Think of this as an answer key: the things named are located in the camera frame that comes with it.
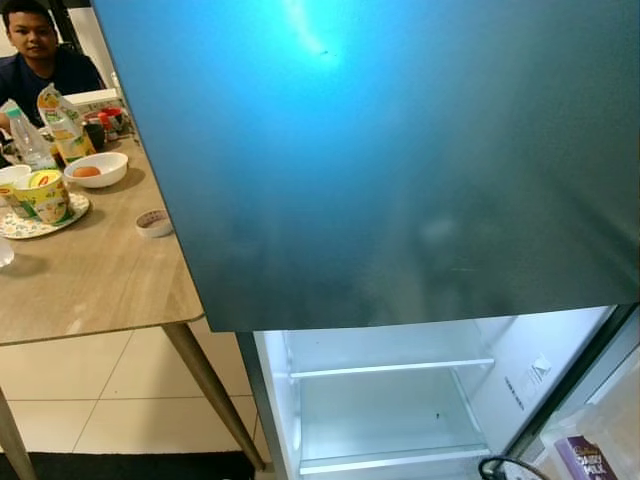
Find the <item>man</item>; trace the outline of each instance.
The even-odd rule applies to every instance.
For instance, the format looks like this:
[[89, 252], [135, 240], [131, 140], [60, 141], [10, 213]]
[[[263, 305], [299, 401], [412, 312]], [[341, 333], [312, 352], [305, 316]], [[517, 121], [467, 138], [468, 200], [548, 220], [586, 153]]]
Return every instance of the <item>man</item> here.
[[[7, 0], [2, 19], [18, 53], [0, 58], [0, 105], [14, 100], [31, 123], [41, 127], [36, 100], [50, 83], [63, 95], [105, 88], [89, 57], [58, 48], [53, 20], [36, 0]], [[9, 119], [2, 113], [0, 127], [9, 131]]]

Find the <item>black mat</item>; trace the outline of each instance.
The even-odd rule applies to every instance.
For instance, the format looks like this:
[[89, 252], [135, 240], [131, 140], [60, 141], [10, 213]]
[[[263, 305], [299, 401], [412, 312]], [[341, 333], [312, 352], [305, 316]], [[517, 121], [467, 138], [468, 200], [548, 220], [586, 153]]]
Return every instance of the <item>black mat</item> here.
[[[252, 480], [242, 452], [179, 455], [32, 453], [38, 480]], [[17, 480], [0, 455], [0, 480]]]

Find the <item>white wall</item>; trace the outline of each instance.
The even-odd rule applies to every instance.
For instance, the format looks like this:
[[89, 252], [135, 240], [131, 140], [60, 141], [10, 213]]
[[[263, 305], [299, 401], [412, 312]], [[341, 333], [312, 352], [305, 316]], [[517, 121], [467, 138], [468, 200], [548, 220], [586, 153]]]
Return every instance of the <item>white wall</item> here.
[[[107, 87], [113, 87], [111, 81], [111, 72], [114, 70], [113, 63], [93, 9], [89, 7], [72, 8], [69, 10], [69, 16], [78, 34], [84, 54], [91, 57]], [[15, 53], [15, 48], [11, 46], [4, 32], [0, 34], [0, 57], [7, 57]]]

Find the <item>black cable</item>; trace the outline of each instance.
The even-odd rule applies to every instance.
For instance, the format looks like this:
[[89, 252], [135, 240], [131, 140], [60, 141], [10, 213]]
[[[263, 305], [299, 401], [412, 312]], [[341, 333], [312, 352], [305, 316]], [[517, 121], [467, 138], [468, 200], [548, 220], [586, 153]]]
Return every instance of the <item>black cable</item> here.
[[494, 473], [485, 472], [484, 467], [489, 462], [514, 463], [524, 468], [525, 470], [529, 471], [530, 473], [533, 473], [541, 480], [551, 480], [549, 477], [547, 477], [544, 473], [542, 473], [540, 470], [538, 470], [534, 466], [529, 465], [528, 463], [525, 463], [522, 460], [518, 460], [517, 458], [507, 457], [506, 455], [494, 455], [492, 457], [486, 457], [480, 460], [480, 463], [478, 464], [478, 473], [482, 477], [482, 480], [498, 480]]

